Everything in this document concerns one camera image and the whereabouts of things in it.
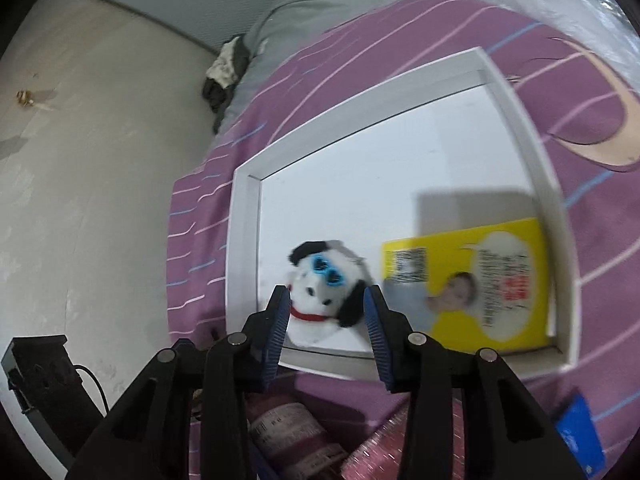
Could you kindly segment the white plush dog toy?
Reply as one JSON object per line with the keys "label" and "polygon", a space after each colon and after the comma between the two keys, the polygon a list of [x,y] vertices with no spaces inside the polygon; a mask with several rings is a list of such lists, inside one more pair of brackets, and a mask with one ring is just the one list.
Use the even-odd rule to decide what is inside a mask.
{"label": "white plush dog toy", "polygon": [[372,278],[363,258],[338,240],[311,240],[288,255],[288,340],[311,348],[360,323]]}

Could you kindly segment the purple white tissue pack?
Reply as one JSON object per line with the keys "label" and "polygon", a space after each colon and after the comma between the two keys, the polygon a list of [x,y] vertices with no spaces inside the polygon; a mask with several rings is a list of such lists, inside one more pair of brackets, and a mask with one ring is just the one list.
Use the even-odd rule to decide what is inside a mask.
{"label": "purple white tissue pack", "polygon": [[294,396],[254,394],[246,414],[254,445],[280,479],[341,478],[347,453]]}

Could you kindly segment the yellow tissue pack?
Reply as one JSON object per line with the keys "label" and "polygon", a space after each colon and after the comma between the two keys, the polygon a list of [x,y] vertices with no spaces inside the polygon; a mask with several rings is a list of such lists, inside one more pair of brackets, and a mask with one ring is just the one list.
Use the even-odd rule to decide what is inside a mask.
{"label": "yellow tissue pack", "polygon": [[390,310],[448,349],[550,344],[548,247],[535,218],[393,240],[382,263]]}

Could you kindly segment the pink glitter sponge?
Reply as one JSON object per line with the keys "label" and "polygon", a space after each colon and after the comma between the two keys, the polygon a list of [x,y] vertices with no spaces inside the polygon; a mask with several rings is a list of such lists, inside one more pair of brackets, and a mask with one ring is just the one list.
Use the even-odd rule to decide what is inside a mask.
{"label": "pink glitter sponge", "polygon": [[[375,430],[349,455],[341,466],[341,475],[347,480],[363,479],[396,479],[399,474],[402,447],[404,446],[409,402],[401,405],[395,414]],[[462,402],[454,398],[452,401],[454,416],[454,466],[453,479],[464,478],[464,428]]]}

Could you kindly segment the blue pouch with back text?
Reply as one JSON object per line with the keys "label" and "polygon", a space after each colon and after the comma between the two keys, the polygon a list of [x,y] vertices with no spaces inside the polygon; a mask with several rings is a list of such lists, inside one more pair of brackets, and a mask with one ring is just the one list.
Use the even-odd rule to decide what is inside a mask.
{"label": "blue pouch with back text", "polygon": [[589,405],[581,393],[575,393],[561,408],[554,426],[587,478],[604,469],[604,449]]}

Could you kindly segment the white shallow box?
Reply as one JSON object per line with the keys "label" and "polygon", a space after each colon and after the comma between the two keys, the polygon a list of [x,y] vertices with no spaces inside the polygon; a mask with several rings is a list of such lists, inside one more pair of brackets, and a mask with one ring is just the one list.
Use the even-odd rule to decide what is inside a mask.
{"label": "white shallow box", "polygon": [[524,379],[578,361],[575,242],[526,109],[480,48],[445,56],[308,120],[235,170],[226,327],[240,330],[288,277],[288,254],[328,240],[383,275],[384,243],[537,218],[550,249],[547,348],[506,359]]}

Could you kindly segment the dark crumpled clothes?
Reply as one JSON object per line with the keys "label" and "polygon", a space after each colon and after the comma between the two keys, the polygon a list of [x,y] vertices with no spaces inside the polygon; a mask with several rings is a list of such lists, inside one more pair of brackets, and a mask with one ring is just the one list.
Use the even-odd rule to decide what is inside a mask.
{"label": "dark crumpled clothes", "polygon": [[234,89],[250,64],[250,50],[244,36],[234,36],[225,42],[214,62],[205,72],[202,97],[214,114],[232,99]]}

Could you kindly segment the purple striped blanket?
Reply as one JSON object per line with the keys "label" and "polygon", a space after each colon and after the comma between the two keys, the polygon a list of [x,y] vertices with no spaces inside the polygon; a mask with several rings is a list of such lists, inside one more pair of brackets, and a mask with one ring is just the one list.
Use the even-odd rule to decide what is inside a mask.
{"label": "purple striped blanket", "polygon": [[545,408],[579,390],[603,474],[639,474],[639,96],[579,40],[482,0],[397,0],[325,32],[260,87],[200,166],[172,190],[168,333],[209,344],[224,328],[233,171],[306,120],[406,70],[482,48],[533,119],[559,178],[582,291],[570,372],[529,386]]}

